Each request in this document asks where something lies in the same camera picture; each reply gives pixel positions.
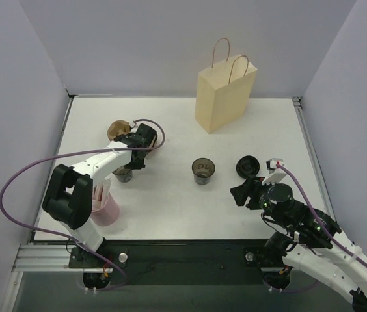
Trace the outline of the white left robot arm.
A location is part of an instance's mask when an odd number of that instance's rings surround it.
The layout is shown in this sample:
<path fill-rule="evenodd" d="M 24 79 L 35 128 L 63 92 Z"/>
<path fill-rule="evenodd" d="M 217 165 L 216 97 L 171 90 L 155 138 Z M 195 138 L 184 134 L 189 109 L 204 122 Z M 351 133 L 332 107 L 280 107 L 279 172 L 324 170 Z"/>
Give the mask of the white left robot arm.
<path fill-rule="evenodd" d="M 102 152 L 53 169 L 42 208 L 68 230 L 73 241 L 87 247 L 84 259 L 92 267 L 102 266 L 107 259 L 107 250 L 101 246 L 103 236 L 91 219 L 94 187 L 119 168 L 144 168 L 144 159 L 156 141 L 157 131 L 142 123 L 135 131 L 116 137 Z"/>

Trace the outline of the beige paper bag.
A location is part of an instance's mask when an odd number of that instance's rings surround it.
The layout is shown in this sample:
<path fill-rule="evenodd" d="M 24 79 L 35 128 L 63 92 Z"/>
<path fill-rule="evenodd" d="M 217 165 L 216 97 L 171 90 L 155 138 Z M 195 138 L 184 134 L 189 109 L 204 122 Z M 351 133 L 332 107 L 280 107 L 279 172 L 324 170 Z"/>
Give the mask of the beige paper bag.
<path fill-rule="evenodd" d="M 213 133 L 243 116 L 258 69 L 247 55 L 231 55 L 230 41 L 227 56 L 198 73 L 195 120 L 207 132 Z"/>

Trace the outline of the pink straw holder cup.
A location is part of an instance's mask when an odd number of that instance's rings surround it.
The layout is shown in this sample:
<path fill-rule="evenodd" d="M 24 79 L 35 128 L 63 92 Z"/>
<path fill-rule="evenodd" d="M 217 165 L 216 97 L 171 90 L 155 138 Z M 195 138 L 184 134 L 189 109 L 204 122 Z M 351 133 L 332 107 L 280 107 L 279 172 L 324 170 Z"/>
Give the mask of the pink straw holder cup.
<path fill-rule="evenodd" d="M 120 208 L 114 198 L 108 193 L 105 201 L 92 201 L 91 219 L 98 226 L 109 226 L 119 217 Z"/>

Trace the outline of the dark plastic cup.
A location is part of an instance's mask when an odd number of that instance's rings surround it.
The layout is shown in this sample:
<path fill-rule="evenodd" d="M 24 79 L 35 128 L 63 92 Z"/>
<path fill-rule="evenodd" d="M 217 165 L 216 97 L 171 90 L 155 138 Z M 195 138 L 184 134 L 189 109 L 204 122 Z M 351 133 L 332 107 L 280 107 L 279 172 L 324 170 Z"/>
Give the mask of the dark plastic cup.
<path fill-rule="evenodd" d="M 127 183 L 132 180 L 133 171 L 131 169 L 121 167 L 113 171 L 113 175 L 117 178 L 119 182 Z"/>
<path fill-rule="evenodd" d="M 215 173 L 215 164 L 211 159 L 201 157 L 193 161 L 191 169 L 195 183 L 206 185 Z"/>

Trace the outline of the black cup lid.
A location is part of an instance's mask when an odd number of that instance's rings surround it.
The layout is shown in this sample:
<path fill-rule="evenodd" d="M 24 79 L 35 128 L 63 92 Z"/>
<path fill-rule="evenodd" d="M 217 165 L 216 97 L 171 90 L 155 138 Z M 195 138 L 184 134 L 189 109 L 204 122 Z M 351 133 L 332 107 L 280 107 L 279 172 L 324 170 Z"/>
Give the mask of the black cup lid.
<path fill-rule="evenodd" d="M 247 179 L 249 176 L 256 176 L 259 171 L 260 163 L 252 155 L 243 156 L 236 164 L 236 172 L 243 179 Z"/>

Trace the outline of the white straws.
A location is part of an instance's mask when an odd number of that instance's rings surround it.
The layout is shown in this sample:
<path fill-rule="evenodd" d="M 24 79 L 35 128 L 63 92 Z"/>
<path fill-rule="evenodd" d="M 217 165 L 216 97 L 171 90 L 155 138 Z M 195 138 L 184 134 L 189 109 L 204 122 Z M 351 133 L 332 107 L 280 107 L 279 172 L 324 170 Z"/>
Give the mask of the white straws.
<path fill-rule="evenodd" d="M 102 182 L 98 183 L 97 186 L 94 188 L 93 209 L 95 211 L 100 210 L 106 204 L 110 188 L 111 188 L 110 179 L 104 179 Z"/>

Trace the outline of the brown cardboard cup carrier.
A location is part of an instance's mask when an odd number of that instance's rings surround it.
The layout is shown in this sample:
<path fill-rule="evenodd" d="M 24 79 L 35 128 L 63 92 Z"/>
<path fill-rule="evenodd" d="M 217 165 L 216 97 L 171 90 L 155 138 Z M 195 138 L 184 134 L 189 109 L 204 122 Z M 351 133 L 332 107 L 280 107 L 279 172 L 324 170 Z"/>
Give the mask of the brown cardboard cup carrier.
<path fill-rule="evenodd" d="M 134 121 L 127 122 L 125 120 L 115 120 L 107 129 L 107 138 L 109 141 L 113 141 L 120 135 L 131 133 L 135 126 L 136 123 Z"/>

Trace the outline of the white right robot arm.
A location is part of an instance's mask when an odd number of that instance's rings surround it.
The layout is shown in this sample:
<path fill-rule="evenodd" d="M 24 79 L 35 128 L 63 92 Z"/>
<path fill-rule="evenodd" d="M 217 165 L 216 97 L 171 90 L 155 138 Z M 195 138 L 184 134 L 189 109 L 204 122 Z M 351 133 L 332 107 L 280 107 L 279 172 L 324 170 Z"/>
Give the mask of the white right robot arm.
<path fill-rule="evenodd" d="M 260 210 L 286 230 L 267 240 L 269 264 L 296 268 L 341 294 L 354 311 L 367 311 L 367 257 L 329 215 L 297 201 L 289 185 L 265 185 L 260 177 L 249 177 L 230 193 L 236 205 Z"/>

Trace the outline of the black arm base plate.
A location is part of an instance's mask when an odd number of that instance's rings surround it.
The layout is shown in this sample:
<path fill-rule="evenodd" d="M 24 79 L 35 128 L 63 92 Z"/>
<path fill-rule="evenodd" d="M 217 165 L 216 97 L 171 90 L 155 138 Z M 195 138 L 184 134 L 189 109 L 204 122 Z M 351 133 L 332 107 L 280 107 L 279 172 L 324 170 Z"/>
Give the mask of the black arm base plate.
<path fill-rule="evenodd" d="M 99 259 L 78 247 L 69 268 L 82 269 L 87 287 L 123 285 L 258 285 L 285 289 L 291 270 L 265 239 L 108 240 Z"/>

